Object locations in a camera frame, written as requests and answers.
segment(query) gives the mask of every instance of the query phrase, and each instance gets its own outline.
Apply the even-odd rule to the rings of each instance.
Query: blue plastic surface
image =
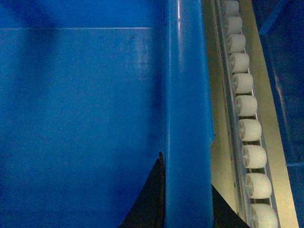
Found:
[[[280,3],[285,5],[276,6],[281,11],[260,38],[296,213],[300,227],[304,227],[304,2],[281,0]],[[258,24],[271,21],[265,19],[266,10],[260,8],[260,1],[253,1],[253,5]]]
[[[164,4],[1,1],[3,227],[117,227],[159,151],[166,226],[212,226],[202,8]]]
[[[200,0],[166,7],[166,220],[168,228],[212,227],[214,133]]]

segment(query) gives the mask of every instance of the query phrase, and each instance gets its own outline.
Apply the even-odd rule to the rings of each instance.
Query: blue divider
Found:
[[[304,2],[253,1],[300,227],[304,227]]]
[[[212,112],[200,0],[166,5],[166,227],[212,227]]]
[[[159,151],[167,227],[212,226],[202,8],[164,6],[1,1],[4,227],[117,227]]]

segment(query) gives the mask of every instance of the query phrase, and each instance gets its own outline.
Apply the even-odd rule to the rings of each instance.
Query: roller conveyor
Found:
[[[216,138],[212,149],[212,165],[219,166],[221,163],[224,163],[224,160],[231,159],[233,165],[231,175],[233,178],[231,178],[230,184],[235,185],[235,188],[233,190],[233,188],[228,188],[228,184],[221,184],[219,182],[218,179],[222,180],[219,175],[223,174],[224,170],[218,171],[216,170],[217,167],[214,167],[212,171],[213,182],[215,185],[218,184],[219,189],[223,188],[223,195],[226,195],[227,200],[230,200],[230,204],[235,207],[240,217],[246,221],[250,227],[296,227],[298,224],[295,219],[294,209],[288,212],[288,216],[282,216],[282,211],[294,207],[293,199],[290,197],[290,189],[289,192],[286,192],[286,195],[289,196],[289,199],[285,201],[286,205],[282,207],[280,202],[281,208],[277,207],[276,198],[279,198],[279,201],[281,201],[282,195],[274,194],[274,191],[279,192],[279,190],[278,187],[275,189],[273,187],[274,182],[272,175],[275,176],[275,181],[279,178],[276,173],[273,174],[273,171],[270,174],[271,168],[269,164],[273,158],[271,154],[273,152],[271,152],[272,147],[268,148],[265,142],[264,123],[262,123],[263,121],[261,121],[260,116],[260,97],[256,90],[257,86],[260,86],[261,83],[258,81],[259,78],[255,76],[257,66],[253,66],[251,63],[252,59],[254,63],[256,63],[256,58],[260,58],[260,55],[253,55],[253,53],[255,54],[257,51],[255,49],[256,47],[252,47],[251,42],[257,43],[257,41],[253,41],[252,34],[248,33],[248,31],[253,30],[253,28],[246,28],[248,22],[245,23],[246,25],[242,23],[242,19],[248,16],[246,13],[251,11],[252,14],[252,9],[248,6],[250,5],[248,1],[240,1],[240,5],[241,9],[239,10],[237,1],[211,1],[210,5],[205,3],[205,8],[208,9],[208,7],[210,7],[213,9],[212,20],[216,28],[215,36],[211,34],[212,29],[209,28],[209,36],[217,39],[216,42],[210,42],[208,48],[209,58],[211,58],[209,68],[211,72],[210,80],[213,104],[215,102],[220,103],[222,99],[220,96],[223,96],[223,104],[214,105],[213,109],[214,112],[216,112],[214,116],[217,118],[226,116],[228,131],[228,137],[225,136],[224,133],[219,133],[224,127],[217,126],[216,122],[220,122],[221,125],[223,125],[224,122],[215,118]],[[254,19],[252,15],[249,15],[249,17],[250,18],[245,19],[245,21]],[[249,56],[246,55],[247,46],[250,47]],[[218,51],[218,59],[213,57],[216,54],[214,49]],[[214,84],[215,79],[213,80],[212,77],[217,78],[217,80],[222,80],[223,94],[214,91],[220,87]],[[225,110],[225,115],[218,114],[221,110]],[[227,145],[230,146],[230,153],[223,145],[226,147]],[[284,173],[284,176],[281,176],[283,186],[290,187],[284,164],[278,163],[276,167],[280,167],[280,174],[282,174],[282,171]]]

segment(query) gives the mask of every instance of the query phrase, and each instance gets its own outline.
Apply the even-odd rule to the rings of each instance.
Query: blue panel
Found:
[[[257,20],[258,2],[253,1]],[[304,227],[304,2],[288,1],[261,43],[300,227]]]
[[[214,133],[201,1],[168,1],[166,15],[165,225],[208,228]]]
[[[2,0],[0,28],[162,27],[164,0]]]
[[[164,151],[160,33],[0,37],[3,227],[117,227]]]
[[[201,1],[164,4],[0,2],[4,227],[117,227],[159,151],[167,227],[212,226]]]

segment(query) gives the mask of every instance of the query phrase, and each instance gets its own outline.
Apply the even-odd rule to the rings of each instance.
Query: blue wall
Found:
[[[160,28],[164,0],[2,0],[0,28]]]
[[[300,227],[304,227],[304,2],[253,1]]]

